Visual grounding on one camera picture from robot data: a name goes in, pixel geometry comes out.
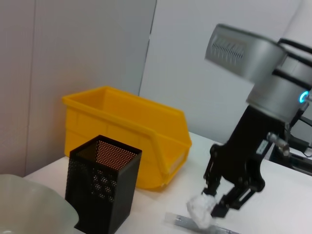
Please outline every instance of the white bowl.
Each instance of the white bowl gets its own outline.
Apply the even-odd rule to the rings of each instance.
[[[78,214],[57,192],[0,175],[0,234],[73,234]]]

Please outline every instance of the white table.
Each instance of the white table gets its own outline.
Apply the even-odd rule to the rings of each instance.
[[[193,146],[189,159],[161,193],[136,189],[131,214],[116,234],[183,234],[188,230],[164,223],[166,212],[188,216],[186,202],[199,194],[204,185],[203,174],[209,161],[212,140],[191,134]],[[65,196],[68,158],[28,175],[26,178],[44,184]],[[261,173],[264,190],[255,194],[240,211],[230,210],[221,227],[241,234],[310,233],[312,213],[312,177],[263,161]],[[231,184],[221,181],[217,198],[227,193]]]

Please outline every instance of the yellow storage bin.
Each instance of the yellow storage bin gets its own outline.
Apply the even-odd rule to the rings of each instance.
[[[167,185],[192,145],[180,110],[101,87],[63,97],[67,105],[65,154],[103,135],[142,150],[136,186]]]

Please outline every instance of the black mesh container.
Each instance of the black mesh container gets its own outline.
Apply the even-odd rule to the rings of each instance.
[[[65,199],[86,234],[113,234],[129,216],[142,151],[98,136],[70,153]]]

